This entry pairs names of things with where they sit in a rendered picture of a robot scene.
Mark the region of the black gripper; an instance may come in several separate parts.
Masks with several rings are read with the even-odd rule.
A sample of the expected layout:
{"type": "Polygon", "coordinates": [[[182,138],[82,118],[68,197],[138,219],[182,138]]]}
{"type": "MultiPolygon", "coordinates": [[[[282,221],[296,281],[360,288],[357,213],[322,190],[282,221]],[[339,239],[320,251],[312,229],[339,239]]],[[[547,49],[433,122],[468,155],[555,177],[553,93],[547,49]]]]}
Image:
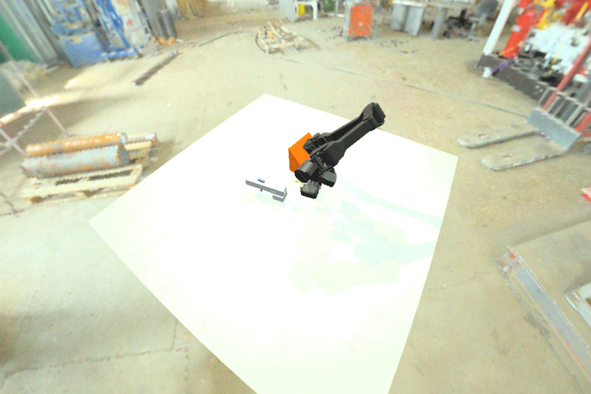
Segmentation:
{"type": "Polygon", "coordinates": [[[301,190],[301,195],[305,197],[309,197],[311,199],[316,199],[321,186],[318,185],[319,176],[321,175],[321,171],[318,170],[308,181],[301,190]]]}

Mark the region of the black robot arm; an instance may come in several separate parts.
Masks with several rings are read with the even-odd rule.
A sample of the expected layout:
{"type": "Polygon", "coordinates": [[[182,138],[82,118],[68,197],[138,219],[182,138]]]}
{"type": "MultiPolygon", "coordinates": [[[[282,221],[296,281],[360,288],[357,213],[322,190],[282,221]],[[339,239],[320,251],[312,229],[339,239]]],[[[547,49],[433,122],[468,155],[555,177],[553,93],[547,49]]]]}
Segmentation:
{"type": "Polygon", "coordinates": [[[318,185],[334,187],[337,181],[335,166],[338,165],[346,150],[359,141],[368,132],[376,129],[385,122],[386,115],[378,103],[368,104],[360,116],[344,124],[332,132],[317,132],[302,146],[309,154],[294,172],[295,177],[302,183],[307,183],[312,176],[321,171],[318,185]],[[327,167],[324,166],[326,163],[327,167]]]}

